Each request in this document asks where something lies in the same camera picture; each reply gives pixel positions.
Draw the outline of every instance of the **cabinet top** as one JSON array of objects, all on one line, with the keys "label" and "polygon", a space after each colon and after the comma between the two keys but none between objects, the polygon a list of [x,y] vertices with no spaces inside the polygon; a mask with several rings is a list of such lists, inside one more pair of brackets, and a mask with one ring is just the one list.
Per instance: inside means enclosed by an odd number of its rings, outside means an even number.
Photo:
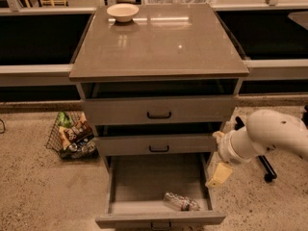
[{"label": "cabinet top", "polygon": [[119,23],[97,9],[69,75],[72,81],[132,81],[248,74],[207,4],[141,5]]}]

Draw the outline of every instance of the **gray cabinet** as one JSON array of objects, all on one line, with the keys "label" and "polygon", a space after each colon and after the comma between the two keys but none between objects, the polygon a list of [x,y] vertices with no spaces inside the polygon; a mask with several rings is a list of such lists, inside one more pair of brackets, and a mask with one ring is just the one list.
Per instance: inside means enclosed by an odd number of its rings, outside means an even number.
[{"label": "gray cabinet", "polygon": [[[70,79],[110,174],[97,224],[166,230],[221,223],[205,187],[212,134],[230,119],[248,71],[212,9],[140,6],[126,24],[98,9],[80,52]],[[174,211],[165,192],[189,196],[201,209]]]}]

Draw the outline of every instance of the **white bowl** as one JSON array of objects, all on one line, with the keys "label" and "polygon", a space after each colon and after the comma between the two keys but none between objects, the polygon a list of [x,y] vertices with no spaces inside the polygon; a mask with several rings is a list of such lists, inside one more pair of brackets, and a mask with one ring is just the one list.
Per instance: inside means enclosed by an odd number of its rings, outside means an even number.
[{"label": "white bowl", "polygon": [[133,19],[139,8],[133,4],[114,4],[107,9],[107,14],[118,22],[127,22]]}]

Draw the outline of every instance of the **concrete floor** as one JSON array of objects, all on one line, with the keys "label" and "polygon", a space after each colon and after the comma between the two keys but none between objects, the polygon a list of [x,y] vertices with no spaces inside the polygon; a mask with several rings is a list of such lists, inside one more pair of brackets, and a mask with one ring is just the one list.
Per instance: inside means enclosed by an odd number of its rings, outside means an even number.
[{"label": "concrete floor", "polygon": [[[301,104],[285,104],[289,106],[270,108],[301,117]],[[7,127],[0,134],[0,230],[99,230],[94,218],[103,214],[108,182],[103,162],[64,162],[45,147],[63,107],[0,107]],[[234,116],[245,121],[246,115],[261,108],[240,107]],[[265,170],[255,159],[236,167],[223,187],[215,190],[215,208],[227,215],[221,225],[172,230],[307,230],[308,163],[282,151],[267,158],[278,174],[274,182],[264,181]]]}]

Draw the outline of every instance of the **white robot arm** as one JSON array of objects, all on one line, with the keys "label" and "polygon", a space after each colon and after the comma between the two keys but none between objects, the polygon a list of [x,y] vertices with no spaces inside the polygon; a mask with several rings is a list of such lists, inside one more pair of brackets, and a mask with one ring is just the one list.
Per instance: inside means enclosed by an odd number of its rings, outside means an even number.
[{"label": "white robot arm", "polygon": [[297,117],[271,110],[251,114],[245,127],[227,134],[215,132],[218,154],[222,159],[207,182],[208,187],[221,185],[231,174],[232,165],[248,163],[252,158],[274,149],[289,151],[308,161],[308,130]]}]

